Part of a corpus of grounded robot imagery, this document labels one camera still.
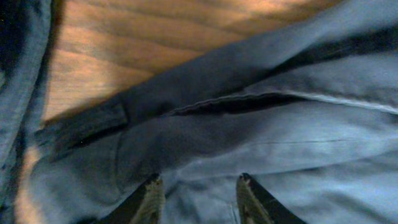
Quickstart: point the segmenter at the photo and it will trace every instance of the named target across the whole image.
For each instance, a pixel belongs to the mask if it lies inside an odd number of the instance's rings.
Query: denim fabric
[[[50,5],[51,0],[0,2],[0,223],[14,223],[12,211],[22,155],[39,128],[47,76]]]
[[[397,11],[346,1],[47,126],[33,199],[95,220],[161,173],[162,223],[231,224],[247,172],[307,223],[397,223]]]

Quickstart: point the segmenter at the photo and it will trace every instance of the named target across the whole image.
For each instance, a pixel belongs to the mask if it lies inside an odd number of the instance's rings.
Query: jeans
[[[14,223],[17,175],[44,105],[51,0],[0,2],[0,223]]]
[[[398,2],[350,0],[171,69],[35,135],[47,223],[161,173],[162,223],[237,223],[251,174],[306,223],[397,223]]]

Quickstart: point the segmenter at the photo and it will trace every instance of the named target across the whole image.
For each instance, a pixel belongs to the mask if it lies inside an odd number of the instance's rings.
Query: wooden floor
[[[71,116],[212,49],[340,1],[59,0],[44,120]],[[26,175],[34,153],[27,154]],[[26,197],[21,187],[19,222],[41,223]]]

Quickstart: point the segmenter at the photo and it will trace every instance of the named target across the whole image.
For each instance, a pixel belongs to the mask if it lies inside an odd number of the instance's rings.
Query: wood grain
[[[56,0],[44,120],[71,116],[223,45],[314,16],[341,0]],[[25,176],[19,223],[42,223]]]

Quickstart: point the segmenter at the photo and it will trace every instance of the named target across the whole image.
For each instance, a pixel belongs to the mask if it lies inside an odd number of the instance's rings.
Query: seam
[[[398,114],[398,105],[387,104],[383,103],[381,100],[379,101],[370,101],[365,98],[355,98],[349,97],[343,94],[325,94],[325,93],[317,93],[314,91],[310,91],[308,93],[303,91],[296,91],[291,89],[276,89],[276,88],[268,88],[260,94],[252,94],[252,93],[245,93],[242,95],[229,95],[229,96],[221,96],[218,98],[207,99],[203,101],[196,102],[191,105],[187,105],[181,108],[176,108],[162,116],[176,116],[176,115],[183,115],[184,113],[188,113],[189,111],[198,110],[204,106],[208,105],[216,105],[218,103],[225,103],[232,100],[255,100],[262,97],[266,97],[267,95],[272,96],[275,94],[280,95],[290,95],[290,96],[297,96],[301,98],[306,98],[310,100],[320,100],[325,101],[328,103],[335,103],[341,105],[351,105],[351,106],[358,106],[363,108],[371,108],[375,110],[380,110],[383,112]]]
[[[328,142],[388,142],[388,141],[398,141],[398,138],[385,138],[385,139],[376,139],[376,140],[375,139],[369,139],[369,140],[368,139],[358,139],[358,140],[320,141],[320,142],[303,142],[303,143],[308,144],[308,143],[328,143]],[[248,144],[247,147],[250,147],[250,146],[261,146],[261,145],[268,145],[268,144],[272,144],[272,143],[257,142],[256,144]],[[358,158],[349,159],[349,160],[345,160],[345,161],[344,160],[343,161],[337,161],[337,162],[334,162],[334,163],[331,163],[331,164],[327,164],[327,165],[324,165],[324,166],[321,166],[321,167],[329,167],[329,166],[334,166],[334,165],[338,165],[338,164],[344,164],[344,163],[347,163],[347,162],[358,161],[358,160],[366,159],[366,158],[369,158],[369,157],[380,156],[380,155],[383,155],[383,154],[386,154],[386,153],[389,153],[389,152],[393,152],[393,151],[396,151],[396,150],[382,151],[382,152],[377,152],[375,154],[368,154],[368,155],[365,155],[363,157],[358,157]],[[295,172],[295,171],[298,171],[298,170],[290,170],[290,171],[283,171],[283,172]]]
[[[77,128],[77,126],[79,126],[81,123],[80,122],[76,122],[76,124],[78,124],[78,125],[76,125],[74,127],[71,127],[71,128],[67,127],[65,129],[63,129],[62,132],[63,133],[70,133],[70,132],[73,132],[73,130],[78,130],[79,133],[88,133],[88,134],[85,134],[85,136],[89,136],[89,135],[92,134],[91,133],[92,130],[100,129],[100,130],[97,130],[97,131],[101,131],[103,129],[111,128],[111,127],[115,126],[115,124],[118,124],[119,123],[118,121],[119,121],[118,118],[113,118],[113,119],[109,119],[109,120],[102,121],[102,122],[99,122],[99,123],[95,123],[92,126],[89,126],[87,128],[81,128],[81,129]],[[59,139],[61,139],[63,137],[65,137],[65,135],[63,135],[63,136],[59,135],[59,137],[56,140],[58,141]]]
[[[95,122],[95,119],[93,119],[92,126],[89,126],[87,128],[82,128],[81,124],[82,123],[86,123],[86,120],[84,120],[83,118],[77,119],[73,122],[73,124],[69,125],[69,126],[64,126],[62,132],[70,132],[73,130],[81,130],[81,131],[89,131],[93,128],[100,128],[101,126],[112,126],[113,124],[110,123],[114,123],[115,121],[119,120],[119,117],[115,117],[115,118],[110,118],[110,119],[101,119],[101,121],[99,122]]]
[[[389,140],[398,140],[398,138],[387,138],[387,139],[377,139],[377,140],[368,140],[368,139],[331,139],[324,141],[291,141],[291,142],[257,142],[255,144],[248,144],[248,146],[257,146],[263,144],[311,144],[311,143],[329,143],[329,142],[361,142],[361,141],[389,141]]]
[[[398,138],[387,138],[387,139],[380,139],[380,140],[376,140],[376,141],[394,141],[394,140],[398,141]],[[364,142],[373,142],[373,141],[375,141],[375,140],[367,140],[367,139],[364,140]],[[249,146],[257,146],[257,145],[263,145],[263,144],[267,144],[267,143],[266,142],[259,142],[258,144],[250,144]],[[374,154],[374,155],[364,156],[364,157],[351,159],[351,160],[347,160],[347,161],[339,161],[339,162],[327,164],[327,165],[324,165],[324,166],[314,166],[312,168],[330,167],[330,166],[335,166],[335,165],[339,165],[339,164],[345,164],[347,162],[359,161],[359,160],[367,159],[369,157],[381,156],[383,154],[388,154],[388,153],[391,153],[391,152],[394,152],[394,151],[396,151],[396,150],[380,152],[380,153],[377,153],[377,154]],[[271,174],[282,174],[282,173],[289,173],[289,172],[298,172],[298,171],[306,170],[306,169],[308,169],[308,168],[283,170],[283,171],[272,171],[272,172],[268,172],[268,173],[267,172],[266,173],[263,173],[263,172],[251,172],[250,174],[251,175],[271,175]],[[187,180],[184,180],[184,181],[186,181],[186,182],[200,182],[200,181],[205,180],[205,179],[213,179],[213,178],[221,178],[221,177],[236,177],[236,174],[209,175],[209,176],[202,177],[202,178],[187,179]]]
[[[124,191],[122,189],[121,186],[119,186],[118,184],[118,152],[119,152],[119,148],[121,146],[121,141],[122,141],[122,137],[124,136],[125,131],[122,131],[118,137],[118,141],[116,142],[113,150],[111,150],[112,152],[112,162],[111,162],[111,184],[113,184],[115,186],[115,188],[118,190],[118,194],[120,198]]]
[[[230,210],[230,212],[231,212],[231,219],[232,219],[233,223],[234,223],[234,224],[238,224],[238,219],[236,218],[236,213],[235,213],[235,211],[234,211],[234,206],[233,206],[233,204],[232,204],[232,203],[229,203],[228,207],[229,207],[229,210]]]

